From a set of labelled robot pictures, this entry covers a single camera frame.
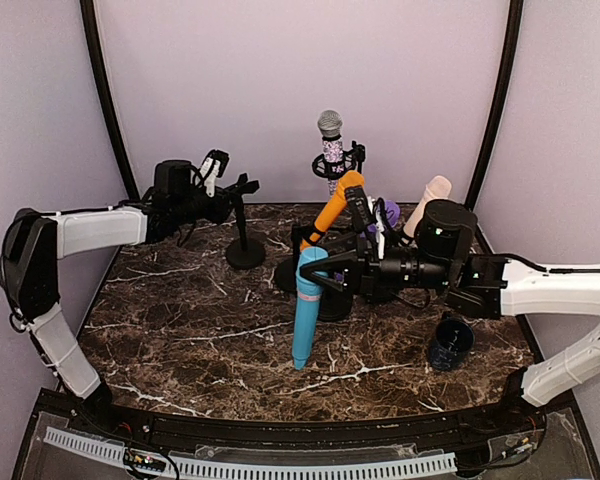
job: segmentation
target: blue tube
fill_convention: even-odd
[[[329,254],[320,247],[309,247],[300,255],[296,270],[296,285],[298,300],[296,302],[296,322],[293,328],[293,364],[296,370],[301,370],[307,364],[311,355],[313,335],[316,331],[316,321],[320,311],[320,296],[322,287],[300,276],[300,267],[306,263],[327,258]],[[318,275],[327,276],[325,272]]]

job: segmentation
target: silver microphone head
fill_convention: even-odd
[[[318,119],[318,128],[325,138],[335,138],[340,136],[342,128],[342,118],[338,112],[325,110]]]

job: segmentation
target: round black base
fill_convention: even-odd
[[[321,322],[339,322],[349,316],[352,307],[352,295],[325,292],[320,300],[318,320]]]
[[[296,270],[293,268],[293,257],[278,264],[273,272],[273,281],[283,292],[296,293]]]
[[[236,270],[250,270],[262,265],[266,257],[264,245],[258,240],[247,238],[247,249],[242,250],[240,239],[236,238],[225,251],[227,263]]]

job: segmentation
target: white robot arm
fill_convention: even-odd
[[[519,261],[504,267],[503,315],[561,313],[600,316],[600,265],[545,265]],[[562,352],[524,373],[522,398],[536,407],[600,373],[600,323]]]
[[[156,243],[182,225],[193,228],[201,218],[223,223],[236,199],[259,186],[243,174],[234,185],[216,187],[215,179],[228,161],[227,154],[212,150],[201,169],[184,160],[162,162],[156,166],[155,185],[142,201],[72,212],[23,209],[16,214],[0,256],[0,285],[11,308],[11,324],[29,332],[44,364],[87,407],[97,410],[110,403],[111,392],[65,320],[57,261],[89,250]]]
[[[357,209],[350,210],[355,218]],[[373,245],[358,240],[355,251],[307,263],[300,274],[323,288],[370,299],[383,290],[436,289],[447,306],[473,318],[600,316],[600,265],[542,266],[517,255],[471,254],[476,228],[475,214],[450,200],[434,200],[416,229],[417,250],[384,248],[379,256]],[[553,358],[511,374],[505,397],[540,407],[599,373],[600,324]]]

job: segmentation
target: orange handle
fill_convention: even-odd
[[[316,230],[322,233],[312,233],[309,239],[316,243],[318,242],[327,230],[331,228],[333,222],[340,216],[344,208],[347,206],[347,199],[344,196],[344,191],[347,188],[351,187],[364,187],[364,177],[362,174],[356,172],[355,170],[349,170],[345,173],[340,180],[338,181],[338,186],[336,187],[336,193],[333,194],[331,200],[324,206],[318,218],[313,223]],[[303,251],[305,248],[310,247],[311,244],[306,240],[302,241],[302,245],[300,246],[300,251]]]

